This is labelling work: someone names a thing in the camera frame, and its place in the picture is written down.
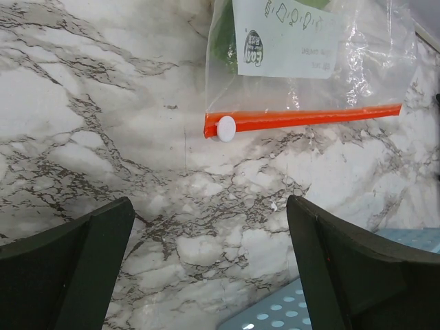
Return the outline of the green fake lettuce leaf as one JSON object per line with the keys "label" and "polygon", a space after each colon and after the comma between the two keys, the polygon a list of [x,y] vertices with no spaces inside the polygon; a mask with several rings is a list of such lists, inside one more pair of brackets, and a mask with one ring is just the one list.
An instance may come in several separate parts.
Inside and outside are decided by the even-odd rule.
{"label": "green fake lettuce leaf", "polygon": [[247,76],[325,76],[338,50],[338,15],[328,1],[226,1],[210,51]]}

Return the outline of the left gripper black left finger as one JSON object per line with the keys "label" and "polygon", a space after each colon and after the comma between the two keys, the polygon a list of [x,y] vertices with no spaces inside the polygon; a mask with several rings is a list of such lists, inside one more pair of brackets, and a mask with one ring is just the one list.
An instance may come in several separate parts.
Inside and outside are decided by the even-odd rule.
{"label": "left gripper black left finger", "polygon": [[1,328],[101,329],[134,218],[122,197],[1,246]]}

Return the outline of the clear zip bag orange seal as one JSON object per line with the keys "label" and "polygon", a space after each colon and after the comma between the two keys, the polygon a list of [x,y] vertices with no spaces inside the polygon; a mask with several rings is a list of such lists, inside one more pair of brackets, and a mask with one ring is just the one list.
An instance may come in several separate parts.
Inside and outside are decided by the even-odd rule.
{"label": "clear zip bag orange seal", "polygon": [[203,134],[396,116],[416,60],[408,1],[215,1]]}

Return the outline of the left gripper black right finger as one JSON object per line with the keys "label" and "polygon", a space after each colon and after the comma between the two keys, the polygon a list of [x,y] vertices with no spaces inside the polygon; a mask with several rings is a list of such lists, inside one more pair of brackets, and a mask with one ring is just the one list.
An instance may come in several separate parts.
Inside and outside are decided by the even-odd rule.
{"label": "left gripper black right finger", "polygon": [[292,195],[287,220],[300,278],[322,262],[339,316],[322,329],[438,329],[439,255],[344,221]]}

